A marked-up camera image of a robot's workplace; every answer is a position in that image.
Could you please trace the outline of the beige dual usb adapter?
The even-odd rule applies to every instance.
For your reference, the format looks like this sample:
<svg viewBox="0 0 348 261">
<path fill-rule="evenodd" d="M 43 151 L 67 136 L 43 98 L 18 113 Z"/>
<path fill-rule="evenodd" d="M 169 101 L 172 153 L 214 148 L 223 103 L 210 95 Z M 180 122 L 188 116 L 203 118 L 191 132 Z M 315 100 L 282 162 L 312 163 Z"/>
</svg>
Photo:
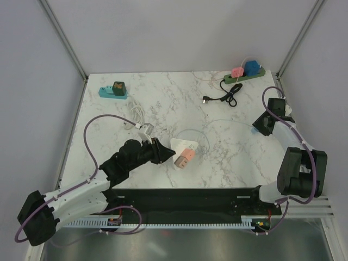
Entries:
<svg viewBox="0 0 348 261">
<path fill-rule="evenodd" d="M 188 164 L 188 159 L 184 156 L 179 156 L 175 161 L 175 166 L 179 169 L 184 169 Z"/>
</svg>

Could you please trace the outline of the white triangular power strip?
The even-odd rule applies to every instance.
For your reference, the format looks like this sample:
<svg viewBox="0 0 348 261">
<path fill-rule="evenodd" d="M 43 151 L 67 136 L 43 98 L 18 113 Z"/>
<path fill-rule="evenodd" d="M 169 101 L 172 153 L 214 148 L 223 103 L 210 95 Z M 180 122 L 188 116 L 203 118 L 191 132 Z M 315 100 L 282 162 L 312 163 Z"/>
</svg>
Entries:
<svg viewBox="0 0 348 261">
<path fill-rule="evenodd" d="M 197 141 L 191 141 L 191 140 L 184 140 L 184 139 L 178 139 L 178 138 L 172 138 L 170 140 L 170 147 L 172 150 L 174 150 L 176 152 L 176 154 L 172 157 L 172 161 L 173 161 L 173 168 L 175 170 L 182 170 L 182 169 L 179 169 L 175 166 L 175 161 L 176 159 L 181 156 L 181 153 L 182 151 L 185 149 L 185 148 L 190 148 L 192 150 L 195 151 L 196 153 L 196 150 L 198 148 L 198 142 Z"/>
</svg>

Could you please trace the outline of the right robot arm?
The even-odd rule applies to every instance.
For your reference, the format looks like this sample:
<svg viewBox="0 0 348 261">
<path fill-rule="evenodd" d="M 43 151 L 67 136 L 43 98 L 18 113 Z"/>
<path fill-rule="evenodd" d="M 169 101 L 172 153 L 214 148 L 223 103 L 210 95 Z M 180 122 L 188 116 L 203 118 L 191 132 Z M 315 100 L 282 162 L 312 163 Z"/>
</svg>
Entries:
<svg viewBox="0 0 348 261">
<path fill-rule="evenodd" d="M 285 105 L 283 98 L 269 98 L 267 110 L 252 124 L 262 135 L 274 136 L 285 151 L 276 181 L 259 186 L 259 195 L 249 200 L 255 214 L 267 210 L 269 203 L 287 199 L 307 204 L 324 188 L 327 154 L 306 143 L 293 118 L 285 115 Z"/>
</svg>

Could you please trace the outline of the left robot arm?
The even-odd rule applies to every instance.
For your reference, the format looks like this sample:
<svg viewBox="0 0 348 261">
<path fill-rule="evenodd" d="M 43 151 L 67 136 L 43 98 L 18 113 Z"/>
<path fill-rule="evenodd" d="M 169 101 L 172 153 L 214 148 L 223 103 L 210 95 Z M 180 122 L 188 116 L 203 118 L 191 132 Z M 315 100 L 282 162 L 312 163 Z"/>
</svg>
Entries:
<svg viewBox="0 0 348 261">
<path fill-rule="evenodd" d="M 94 213 L 115 213 L 119 200 L 107 195 L 114 186 L 128 179 L 137 167 L 147 162 L 162 164 L 175 154 L 157 138 L 143 142 L 127 140 L 92 176 L 45 194 L 37 190 L 30 193 L 17 217 L 21 225 L 18 231 L 26 235 L 23 241 L 39 246 L 75 219 Z"/>
</svg>

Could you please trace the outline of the salmon pink charger plug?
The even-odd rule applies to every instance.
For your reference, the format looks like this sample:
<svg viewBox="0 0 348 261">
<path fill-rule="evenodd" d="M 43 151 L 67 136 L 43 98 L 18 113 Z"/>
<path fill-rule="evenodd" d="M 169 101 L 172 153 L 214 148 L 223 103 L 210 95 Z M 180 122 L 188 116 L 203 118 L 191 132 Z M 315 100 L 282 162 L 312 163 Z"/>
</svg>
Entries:
<svg viewBox="0 0 348 261">
<path fill-rule="evenodd" d="M 190 148 L 185 148 L 182 151 L 181 156 L 184 157 L 187 161 L 191 161 L 192 158 L 195 156 L 195 151 Z"/>
</svg>

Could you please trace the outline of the teal power strip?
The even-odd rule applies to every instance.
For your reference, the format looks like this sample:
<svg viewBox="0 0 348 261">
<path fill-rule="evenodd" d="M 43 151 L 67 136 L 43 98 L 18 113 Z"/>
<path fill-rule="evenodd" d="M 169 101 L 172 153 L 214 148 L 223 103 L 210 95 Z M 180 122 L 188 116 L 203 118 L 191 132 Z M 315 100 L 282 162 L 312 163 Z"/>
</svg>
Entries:
<svg viewBox="0 0 348 261">
<path fill-rule="evenodd" d="M 113 86 L 101 87 L 98 91 L 99 97 L 111 98 L 118 100 L 126 100 L 128 97 L 127 90 L 125 88 L 117 88 Z"/>
</svg>

